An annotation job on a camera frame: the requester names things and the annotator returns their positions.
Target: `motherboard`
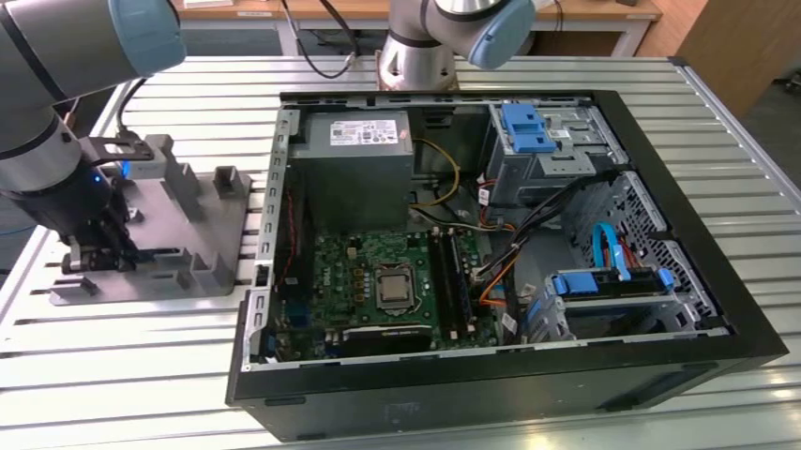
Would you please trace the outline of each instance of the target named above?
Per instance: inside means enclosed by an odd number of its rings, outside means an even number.
[[[313,297],[283,304],[283,359],[497,345],[493,316],[472,308],[480,259],[473,231],[318,234]]]

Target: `cpu socket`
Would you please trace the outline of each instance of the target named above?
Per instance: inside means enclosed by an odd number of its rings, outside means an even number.
[[[375,284],[375,306],[379,309],[409,309],[414,306],[414,281],[409,267],[377,269]]]

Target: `power supply label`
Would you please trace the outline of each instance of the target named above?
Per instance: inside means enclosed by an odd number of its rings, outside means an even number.
[[[398,143],[394,120],[347,120],[330,124],[331,145],[382,145]]]

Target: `ram slot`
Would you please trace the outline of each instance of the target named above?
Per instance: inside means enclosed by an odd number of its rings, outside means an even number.
[[[458,338],[457,310],[454,309],[452,283],[449,277],[449,253],[445,251],[445,236],[440,230],[429,233],[430,280],[437,295],[437,315],[442,339]]]
[[[449,283],[450,291],[453,292],[450,299],[453,301],[453,308],[458,311],[457,325],[460,327],[460,335],[465,336],[469,331],[473,330],[473,327],[469,329],[469,324],[473,320],[473,308],[466,274],[462,271],[462,259],[460,257],[460,246],[454,229],[449,229],[448,235],[442,237],[442,245],[449,257]]]

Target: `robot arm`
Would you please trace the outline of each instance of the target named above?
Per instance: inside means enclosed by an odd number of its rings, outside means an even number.
[[[532,0],[391,0],[382,83],[453,87],[453,52],[497,68],[533,16]],[[96,168],[104,160],[51,106],[178,65],[179,31],[170,0],[0,0],[0,194],[59,232],[66,272],[132,270],[144,253],[116,180]],[[110,143],[147,151],[136,137],[124,140]]]
[[[59,232],[75,270],[131,268],[136,247],[124,199],[51,106],[185,57],[169,0],[0,2],[0,194]]]
[[[391,90],[453,87],[453,53],[498,68],[532,30],[532,0],[391,0],[390,35],[379,60]]]

